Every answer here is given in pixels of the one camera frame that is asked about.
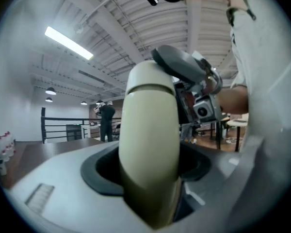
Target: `rectangular ceiling light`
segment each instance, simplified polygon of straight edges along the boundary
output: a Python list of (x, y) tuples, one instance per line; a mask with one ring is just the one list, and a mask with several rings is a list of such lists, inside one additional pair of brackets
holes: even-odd
[(66, 48), (69, 48), (72, 51), (78, 53), (87, 60), (93, 57), (93, 55), (89, 51), (82, 48), (79, 44), (70, 40), (68, 37), (64, 36), (62, 33), (59, 33), (51, 27), (47, 28), (47, 30), (45, 31), (45, 35), (53, 39), (54, 41), (57, 41), (58, 43), (64, 45)]

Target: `person in dark clothing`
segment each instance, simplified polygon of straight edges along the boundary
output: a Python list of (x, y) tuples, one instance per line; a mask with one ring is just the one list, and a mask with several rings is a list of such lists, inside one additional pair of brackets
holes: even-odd
[(97, 106), (94, 111), (101, 112), (101, 123), (100, 123), (100, 140), (105, 141), (105, 136), (108, 137), (108, 142), (112, 142), (112, 117), (115, 114), (115, 109), (113, 108), (112, 101), (101, 103)]

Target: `cream-colored bottle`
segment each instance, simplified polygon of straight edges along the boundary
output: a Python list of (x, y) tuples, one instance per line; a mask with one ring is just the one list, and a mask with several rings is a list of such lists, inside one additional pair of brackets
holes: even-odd
[(154, 61), (130, 72), (124, 99), (119, 159), (127, 204), (152, 228), (174, 213), (179, 122), (171, 76)]

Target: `white wall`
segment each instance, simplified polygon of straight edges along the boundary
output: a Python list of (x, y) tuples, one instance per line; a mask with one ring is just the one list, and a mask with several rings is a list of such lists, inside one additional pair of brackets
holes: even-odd
[[(51, 97), (53, 102), (46, 102), (45, 99)], [(81, 105), (79, 97), (57, 93), (52, 96), (45, 93), (44, 89), (35, 88), (32, 96), (31, 120), (32, 120), (32, 141), (41, 141), (41, 109), (45, 107), (46, 117), (65, 118), (88, 118), (89, 106)], [(66, 125), (82, 124), (82, 121), (46, 121), (46, 125)], [(47, 131), (64, 131), (65, 126), (46, 127)], [(66, 132), (47, 133), (47, 137), (66, 136)], [(67, 138), (48, 139), (48, 143), (67, 141)]]
[(28, 141), (33, 87), (20, 35), (21, 14), (16, 6), (0, 24), (0, 135), (10, 131), (16, 140)]

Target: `black chair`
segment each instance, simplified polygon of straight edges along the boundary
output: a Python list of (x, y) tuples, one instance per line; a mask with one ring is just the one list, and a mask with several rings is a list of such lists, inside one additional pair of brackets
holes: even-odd
[(115, 140), (120, 139), (120, 131), (116, 131), (117, 129), (121, 129), (121, 124), (118, 124), (112, 133), (112, 136), (115, 138)]

